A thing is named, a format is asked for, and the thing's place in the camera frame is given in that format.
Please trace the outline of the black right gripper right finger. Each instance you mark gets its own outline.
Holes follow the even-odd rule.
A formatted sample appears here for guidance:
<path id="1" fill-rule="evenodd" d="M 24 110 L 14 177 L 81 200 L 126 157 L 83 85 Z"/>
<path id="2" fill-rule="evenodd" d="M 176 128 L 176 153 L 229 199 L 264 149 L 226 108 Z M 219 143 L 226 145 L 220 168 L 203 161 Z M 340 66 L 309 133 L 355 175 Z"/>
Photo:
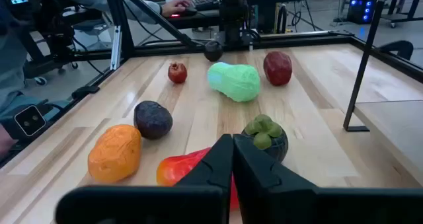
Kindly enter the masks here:
<path id="1" fill-rule="evenodd" d="M 423 188 L 324 188 L 233 137 L 244 224 L 423 224 Z"/>

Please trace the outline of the red bell pepper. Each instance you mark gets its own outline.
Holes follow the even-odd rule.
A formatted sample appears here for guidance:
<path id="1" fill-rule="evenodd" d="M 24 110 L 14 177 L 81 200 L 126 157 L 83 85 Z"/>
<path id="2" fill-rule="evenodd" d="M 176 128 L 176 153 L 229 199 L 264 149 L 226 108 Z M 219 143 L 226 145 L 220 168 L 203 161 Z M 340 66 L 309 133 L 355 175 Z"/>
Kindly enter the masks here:
<path id="1" fill-rule="evenodd" d="M 161 186 L 174 186 L 197 166 L 210 149 L 212 148 L 209 147 L 187 155 L 173 156 L 164 159 L 157 167 L 157 183 Z M 222 150 L 220 155 L 217 155 L 215 158 L 227 163 L 232 159 L 232 156 L 233 148 Z M 239 209 L 240 206 L 233 176 L 231 177 L 230 196 L 230 210 L 235 211 Z"/>

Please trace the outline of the dark maroon round fruit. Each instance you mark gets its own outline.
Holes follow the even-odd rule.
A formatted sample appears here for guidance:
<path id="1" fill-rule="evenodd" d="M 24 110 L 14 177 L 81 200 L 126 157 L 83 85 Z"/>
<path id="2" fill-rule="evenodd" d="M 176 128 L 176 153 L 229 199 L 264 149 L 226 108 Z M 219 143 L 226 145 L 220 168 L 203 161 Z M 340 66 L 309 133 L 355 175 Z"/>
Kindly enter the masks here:
<path id="1" fill-rule="evenodd" d="M 222 45 L 215 40 L 209 41 L 204 46 L 204 56 L 211 62 L 218 61 L 223 55 Z"/>

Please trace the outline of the light green cabbage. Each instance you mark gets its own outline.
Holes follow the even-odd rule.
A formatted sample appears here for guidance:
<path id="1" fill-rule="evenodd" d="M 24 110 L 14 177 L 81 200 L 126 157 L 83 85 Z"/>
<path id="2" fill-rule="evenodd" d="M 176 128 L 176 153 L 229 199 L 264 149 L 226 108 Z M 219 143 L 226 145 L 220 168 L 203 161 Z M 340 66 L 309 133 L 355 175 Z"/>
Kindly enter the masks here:
<path id="1" fill-rule="evenodd" d="M 235 102 L 248 102 L 260 92 L 260 75 L 251 65 L 217 62 L 207 72 L 209 86 Z"/>

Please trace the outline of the dark red apple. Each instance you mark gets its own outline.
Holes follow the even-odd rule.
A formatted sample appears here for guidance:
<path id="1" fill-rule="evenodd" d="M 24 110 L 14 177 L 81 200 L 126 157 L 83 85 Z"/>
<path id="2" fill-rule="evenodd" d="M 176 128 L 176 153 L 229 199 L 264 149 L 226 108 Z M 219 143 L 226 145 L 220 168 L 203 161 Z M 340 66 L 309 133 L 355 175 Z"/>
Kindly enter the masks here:
<path id="1" fill-rule="evenodd" d="M 263 62 L 267 80 L 274 86 L 283 86 L 289 83 L 293 73 L 290 57 L 283 52 L 269 52 Z"/>

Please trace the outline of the dark purple avocado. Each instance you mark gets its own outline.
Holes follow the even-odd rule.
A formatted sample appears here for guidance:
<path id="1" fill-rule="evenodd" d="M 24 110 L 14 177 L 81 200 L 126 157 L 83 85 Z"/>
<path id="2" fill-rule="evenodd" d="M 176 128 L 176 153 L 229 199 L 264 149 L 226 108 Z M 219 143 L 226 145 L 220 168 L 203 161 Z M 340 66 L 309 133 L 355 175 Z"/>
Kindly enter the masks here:
<path id="1" fill-rule="evenodd" d="M 134 126 L 144 138 L 160 139 L 171 130 L 173 118 L 159 103 L 145 100 L 134 108 Z"/>

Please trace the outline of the small red pomegranate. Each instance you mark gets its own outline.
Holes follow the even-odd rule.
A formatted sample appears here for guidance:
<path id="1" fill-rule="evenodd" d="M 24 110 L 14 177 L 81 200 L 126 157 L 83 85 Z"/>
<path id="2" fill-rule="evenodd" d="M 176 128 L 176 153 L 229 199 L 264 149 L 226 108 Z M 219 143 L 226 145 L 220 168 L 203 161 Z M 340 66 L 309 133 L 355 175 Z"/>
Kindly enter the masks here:
<path id="1" fill-rule="evenodd" d="M 183 63 L 172 63 L 168 68 L 168 77 L 173 83 L 183 83 L 188 76 L 187 69 Z"/>

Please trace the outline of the orange wrinkled fruit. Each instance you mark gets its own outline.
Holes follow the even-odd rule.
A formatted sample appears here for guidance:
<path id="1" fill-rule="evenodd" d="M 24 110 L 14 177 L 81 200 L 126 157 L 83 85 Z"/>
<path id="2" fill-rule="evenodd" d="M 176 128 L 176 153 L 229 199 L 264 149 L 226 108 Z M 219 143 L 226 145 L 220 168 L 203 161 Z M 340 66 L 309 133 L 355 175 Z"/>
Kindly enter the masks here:
<path id="1" fill-rule="evenodd" d="M 97 182 L 115 183 L 133 175 L 141 159 L 141 133 L 134 126 L 108 128 L 88 155 L 88 172 Z"/>

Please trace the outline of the raised wooden shelf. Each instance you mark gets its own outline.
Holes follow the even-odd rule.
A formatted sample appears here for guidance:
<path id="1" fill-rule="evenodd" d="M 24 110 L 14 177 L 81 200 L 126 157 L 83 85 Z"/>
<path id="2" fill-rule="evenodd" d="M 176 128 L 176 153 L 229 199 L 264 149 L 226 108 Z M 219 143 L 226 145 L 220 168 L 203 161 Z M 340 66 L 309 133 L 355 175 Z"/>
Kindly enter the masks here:
<path id="1" fill-rule="evenodd" d="M 423 186 L 423 100 L 361 102 L 354 114 Z"/>

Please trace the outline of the black table clamp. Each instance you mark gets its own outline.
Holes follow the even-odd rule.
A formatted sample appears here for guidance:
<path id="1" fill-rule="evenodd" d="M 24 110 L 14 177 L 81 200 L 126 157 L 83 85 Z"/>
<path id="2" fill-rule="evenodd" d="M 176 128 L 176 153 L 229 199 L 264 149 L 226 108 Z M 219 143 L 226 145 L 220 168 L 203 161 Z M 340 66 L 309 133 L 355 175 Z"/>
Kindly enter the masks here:
<path id="1" fill-rule="evenodd" d="M 80 87 L 77 90 L 75 90 L 74 92 L 72 92 L 71 97 L 73 100 L 77 100 L 77 99 L 81 99 L 85 96 L 87 96 L 88 94 L 95 94 L 100 90 L 100 88 L 98 86 L 95 85 L 91 85 L 91 86 L 84 86 L 84 87 Z"/>

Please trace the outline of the black chair backrest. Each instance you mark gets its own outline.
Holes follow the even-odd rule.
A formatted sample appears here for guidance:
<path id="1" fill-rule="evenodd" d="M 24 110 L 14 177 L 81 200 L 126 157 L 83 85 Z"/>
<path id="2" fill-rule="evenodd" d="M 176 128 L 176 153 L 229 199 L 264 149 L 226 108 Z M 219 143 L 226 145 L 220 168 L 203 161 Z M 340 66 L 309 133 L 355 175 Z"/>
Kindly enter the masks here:
<path id="1" fill-rule="evenodd" d="M 411 42 L 406 40 L 398 40 L 384 44 L 377 48 L 380 52 L 396 52 L 397 55 L 403 59 L 409 60 L 412 57 L 414 46 Z"/>

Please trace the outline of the black office chair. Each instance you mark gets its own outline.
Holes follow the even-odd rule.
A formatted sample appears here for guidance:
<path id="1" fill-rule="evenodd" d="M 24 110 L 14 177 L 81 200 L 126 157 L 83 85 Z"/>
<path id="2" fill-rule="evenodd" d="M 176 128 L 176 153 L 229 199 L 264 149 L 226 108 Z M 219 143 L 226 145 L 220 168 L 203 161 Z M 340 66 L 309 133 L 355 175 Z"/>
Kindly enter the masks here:
<path id="1" fill-rule="evenodd" d="M 71 0 L 0 0 L 0 35 L 14 32 L 30 59 L 23 67 L 25 79 L 45 85 L 43 78 L 63 66 L 78 68 L 78 61 L 104 59 L 111 43 L 100 40 L 111 20 L 105 13 Z"/>

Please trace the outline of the person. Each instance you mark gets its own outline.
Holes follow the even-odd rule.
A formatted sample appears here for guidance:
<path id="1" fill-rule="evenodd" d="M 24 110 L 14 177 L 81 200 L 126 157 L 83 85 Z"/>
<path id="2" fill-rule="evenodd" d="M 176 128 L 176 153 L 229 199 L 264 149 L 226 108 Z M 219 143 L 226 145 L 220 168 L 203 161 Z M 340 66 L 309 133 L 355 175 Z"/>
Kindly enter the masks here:
<path id="1" fill-rule="evenodd" d="M 72 0 L 85 7 L 109 11 L 107 0 Z M 131 19 L 139 19 L 149 24 L 156 22 L 144 13 L 134 3 L 125 0 L 128 7 L 135 14 Z M 155 12 L 161 15 L 161 5 L 152 1 L 143 1 Z M 15 109 L 19 103 L 25 103 L 23 95 L 24 71 L 27 50 L 14 32 L 7 32 L 0 36 L 0 118 Z M 17 141 L 12 139 L 6 129 L 0 124 L 0 159 L 7 155 Z"/>

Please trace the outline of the silver aluminium bracket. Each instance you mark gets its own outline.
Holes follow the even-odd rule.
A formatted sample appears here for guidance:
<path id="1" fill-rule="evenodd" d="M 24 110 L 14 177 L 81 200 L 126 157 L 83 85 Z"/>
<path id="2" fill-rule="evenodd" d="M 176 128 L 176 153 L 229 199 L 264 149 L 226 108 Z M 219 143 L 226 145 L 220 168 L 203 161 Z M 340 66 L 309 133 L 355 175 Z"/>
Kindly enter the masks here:
<path id="1" fill-rule="evenodd" d="M 121 51 L 122 51 L 122 31 L 121 26 L 114 27 L 114 37 L 112 43 L 111 59 L 110 59 L 110 70 L 117 70 L 121 62 Z"/>

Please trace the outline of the black upright shelf post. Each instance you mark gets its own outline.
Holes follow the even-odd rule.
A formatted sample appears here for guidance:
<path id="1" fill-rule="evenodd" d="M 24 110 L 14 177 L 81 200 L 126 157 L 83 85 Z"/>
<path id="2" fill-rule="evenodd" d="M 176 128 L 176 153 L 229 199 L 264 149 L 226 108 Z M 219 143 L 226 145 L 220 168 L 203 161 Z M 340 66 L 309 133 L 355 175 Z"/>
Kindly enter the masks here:
<path id="1" fill-rule="evenodd" d="M 354 113 L 354 110 L 356 108 L 356 101 L 357 97 L 360 91 L 360 87 L 362 84 L 362 80 L 364 78 L 365 69 L 367 67 L 367 62 L 369 60 L 369 57 L 372 53 L 380 52 L 380 50 L 376 50 L 373 48 L 373 42 L 375 39 L 375 35 L 377 32 L 377 27 L 379 25 L 379 21 L 382 16 L 383 6 L 386 1 L 392 1 L 396 2 L 397 0 L 377 0 L 375 3 L 375 11 L 373 14 L 373 19 L 371 22 L 371 26 L 369 29 L 369 34 L 367 36 L 367 40 L 363 49 L 363 56 L 361 58 L 360 66 L 358 68 L 358 74 L 356 76 L 356 80 L 354 82 L 354 87 L 352 90 L 352 95 L 348 104 L 348 109 L 346 111 L 346 115 L 343 122 L 343 128 L 348 132 L 366 132 L 369 131 L 369 129 L 366 126 L 351 126 L 350 121 L 352 118 L 352 114 Z M 387 64 L 391 67 L 394 67 L 395 69 L 399 70 L 401 73 L 404 73 L 405 75 L 413 78 L 414 80 L 418 81 L 419 83 L 423 83 L 423 70 L 421 70 L 417 65 L 413 65 L 410 62 L 402 61 L 401 58 L 399 58 L 399 61 L 396 62 L 396 59 L 393 58 L 393 55 L 390 51 L 387 52 L 388 56 L 391 56 L 391 58 L 388 58 Z"/>

